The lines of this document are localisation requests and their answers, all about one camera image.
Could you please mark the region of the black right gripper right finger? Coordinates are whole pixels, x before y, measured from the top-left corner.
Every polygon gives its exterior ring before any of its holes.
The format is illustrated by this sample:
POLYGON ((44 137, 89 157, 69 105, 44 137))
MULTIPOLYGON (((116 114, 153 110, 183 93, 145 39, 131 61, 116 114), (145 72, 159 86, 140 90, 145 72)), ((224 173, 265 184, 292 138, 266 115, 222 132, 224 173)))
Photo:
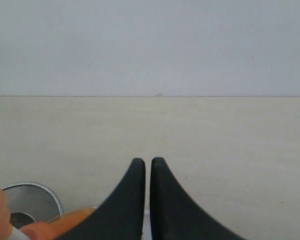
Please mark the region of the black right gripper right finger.
POLYGON ((153 240, 242 240, 187 194, 162 157, 151 161, 150 223, 153 240))

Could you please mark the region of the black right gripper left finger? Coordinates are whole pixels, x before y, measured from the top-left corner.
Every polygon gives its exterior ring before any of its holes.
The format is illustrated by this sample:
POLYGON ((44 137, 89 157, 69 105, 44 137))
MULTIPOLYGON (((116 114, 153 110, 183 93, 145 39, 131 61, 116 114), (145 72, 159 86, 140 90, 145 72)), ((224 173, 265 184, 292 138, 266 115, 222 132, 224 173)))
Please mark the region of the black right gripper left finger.
POLYGON ((57 240, 140 240, 143 235, 146 167, 134 158, 107 199, 57 240))

